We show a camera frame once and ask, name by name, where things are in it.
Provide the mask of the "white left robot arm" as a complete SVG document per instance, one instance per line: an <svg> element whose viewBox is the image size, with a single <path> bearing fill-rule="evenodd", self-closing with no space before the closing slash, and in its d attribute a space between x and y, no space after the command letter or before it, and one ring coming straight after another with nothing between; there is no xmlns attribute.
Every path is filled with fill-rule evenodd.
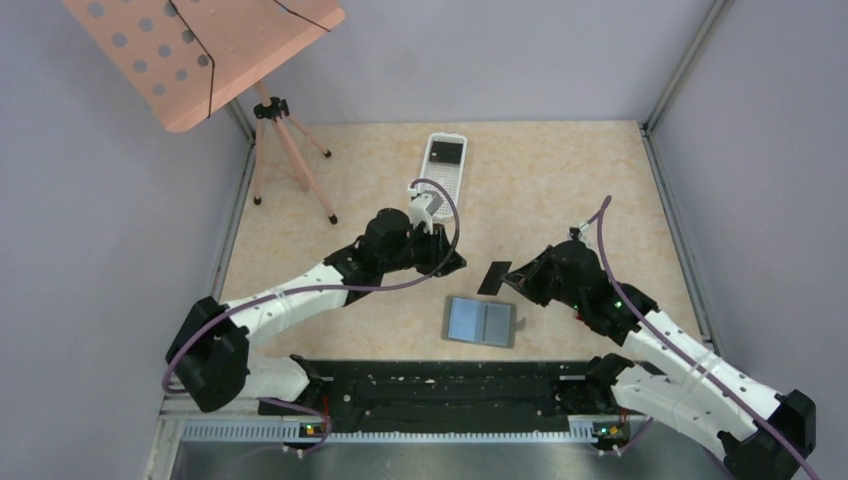
<svg viewBox="0 0 848 480"><path fill-rule="evenodd" d="M267 358L258 347L325 311L388 290L388 274L414 270L424 282L465 268L458 242L441 223L414 224L406 213L385 208L353 243L277 287L229 303L204 297L166 353L163 389L188 394L204 413L242 397L282 400L308 413L320 401L318 376L302 360Z"/></svg>

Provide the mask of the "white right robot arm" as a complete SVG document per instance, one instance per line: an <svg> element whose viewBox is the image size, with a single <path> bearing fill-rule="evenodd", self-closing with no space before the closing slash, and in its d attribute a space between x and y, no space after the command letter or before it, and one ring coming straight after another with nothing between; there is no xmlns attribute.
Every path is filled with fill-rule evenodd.
<svg viewBox="0 0 848 480"><path fill-rule="evenodd" d="M637 361L592 361L586 397L651 417L698 443L735 479L790 479L816 447L816 405L742 373L685 333L637 288L616 283L580 240L547 247L502 282L536 305L571 307L593 332Z"/></svg>

